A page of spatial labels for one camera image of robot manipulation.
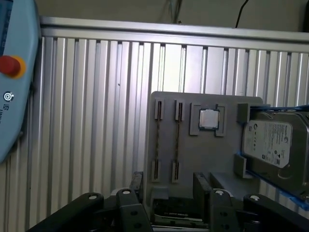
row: gray plastic block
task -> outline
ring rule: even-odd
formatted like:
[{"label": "gray plastic block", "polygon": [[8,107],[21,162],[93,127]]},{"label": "gray plastic block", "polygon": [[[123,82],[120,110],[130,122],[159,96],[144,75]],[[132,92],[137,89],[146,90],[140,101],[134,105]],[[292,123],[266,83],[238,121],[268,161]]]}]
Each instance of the gray plastic block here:
[{"label": "gray plastic block", "polygon": [[[158,159],[160,178],[153,182],[152,165],[156,154],[155,119],[156,102],[163,104],[164,117],[160,121]],[[178,179],[173,174],[175,161],[177,103],[183,103],[183,121],[180,125],[178,162],[181,165]],[[163,188],[169,197],[192,198],[193,172],[225,172],[234,175],[234,154],[241,149],[242,125],[237,122],[238,104],[262,105],[261,98],[192,93],[154,92],[150,96],[148,111],[147,153],[145,158],[144,206],[149,212],[156,194],[154,189]],[[219,128],[199,130],[201,108],[220,110]]]},{"label": "gray plastic block", "polygon": [[270,107],[269,104],[252,104],[252,103],[239,103],[237,106],[237,122],[248,123],[250,121],[250,108],[253,106]]}]

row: red button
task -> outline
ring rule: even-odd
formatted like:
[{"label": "red button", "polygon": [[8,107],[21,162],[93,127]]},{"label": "red button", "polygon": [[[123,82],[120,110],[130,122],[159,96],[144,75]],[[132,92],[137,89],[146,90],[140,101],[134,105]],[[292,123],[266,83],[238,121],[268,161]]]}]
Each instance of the red button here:
[{"label": "red button", "polygon": [[20,72],[20,63],[11,56],[0,57],[0,73],[15,76]]}]

